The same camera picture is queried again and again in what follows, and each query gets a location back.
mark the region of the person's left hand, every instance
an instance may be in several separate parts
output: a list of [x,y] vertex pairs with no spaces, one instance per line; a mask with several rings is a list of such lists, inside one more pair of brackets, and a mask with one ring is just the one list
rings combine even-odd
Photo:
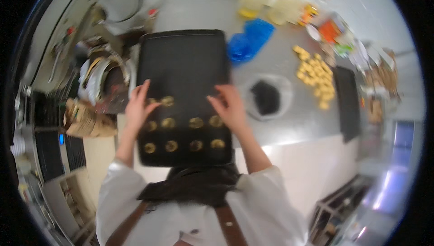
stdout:
[[148,93],[149,84],[151,81],[147,79],[143,85],[137,86],[131,92],[131,98],[125,108],[125,115],[127,117],[126,128],[134,130],[138,133],[143,126],[149,113],[151,113],[161,103],[146,104],[146,94]]

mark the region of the apron strap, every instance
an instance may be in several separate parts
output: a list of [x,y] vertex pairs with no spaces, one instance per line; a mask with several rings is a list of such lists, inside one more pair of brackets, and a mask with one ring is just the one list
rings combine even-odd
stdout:
[[[134,226],[143,216],[148,203],[142,202],[138,207],[119,225],[108,238],[106,246],[122,246]],[[215,208],[221,230],[228,246],[247,246],[246,239],[241,232],[240,226],[235,219],[229,205]]]
[[229,205],[215,208],[215,211],[228,246],[247,246],[246,239]]

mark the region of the yellow container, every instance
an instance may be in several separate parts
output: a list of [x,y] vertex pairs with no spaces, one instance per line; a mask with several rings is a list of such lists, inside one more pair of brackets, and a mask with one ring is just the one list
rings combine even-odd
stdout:
[[238,13],[248,18],[256,18],[268,0],[240,0]]
[[301,0],[277,0],[268,11],[268,18],[278,25],[296,24],[302,14]]

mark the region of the floor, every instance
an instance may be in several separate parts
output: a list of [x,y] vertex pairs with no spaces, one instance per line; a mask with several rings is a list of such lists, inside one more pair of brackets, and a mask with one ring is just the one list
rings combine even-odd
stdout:
[[[125,125],[124,115],[118,115],[119,136]],[[98,192],[106,170],[115,156],[115,138],[86,138],[83,140],[87,171],[79,173],[82,191],[95,208]],[[290,201],[308,220],[315,203],[353,178],[357,172],[355,158],[359,140],[342,143],[340,135],[316,141],[284,146],[266,146],[263,150],[271,162],[278,166],[284,176]],[[236,149],[236,164],[241,173],[247,173],[243,153]],[[138,161],[137,147],[134,151],[134,169],[146,181],[164,180],[169,168],[145,167]]]

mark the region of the black baking tray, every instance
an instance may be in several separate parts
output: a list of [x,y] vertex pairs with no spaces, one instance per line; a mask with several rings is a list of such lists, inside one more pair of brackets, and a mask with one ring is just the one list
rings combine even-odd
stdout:
[[[158,128],[138,135],[138,151],[142,164],[162,167],[192,167],[225,165],[233,161],[232,135],[224,125],[215,128],[209,118],[217,113],[206,99],[216,96],[216,84],[230,80],[231,65],[226,55],[226,42],[221,30],[178,30],[152,33],[142,37],[139,54],[137,85],[151,80],[147,98],[174,98],[171,107],[160,106],[147,121],[155,121]],[[189,120],[199,117],[204,125],[189,128]],[[175,119],[174,129],[164,129],[161,121]],[[222,149],[212,149],[210,142],[221,139]],[[167,152],[165,144],[174,140],[178,149]],[[201,151],[191,152],[189,144],[201,140]],[[144,151],[146,143],[154,143],[156,151]]]
[[360,107],[353,71],[336,67],[333,70],[338,95],[339,121],[344,143],[360,135]]

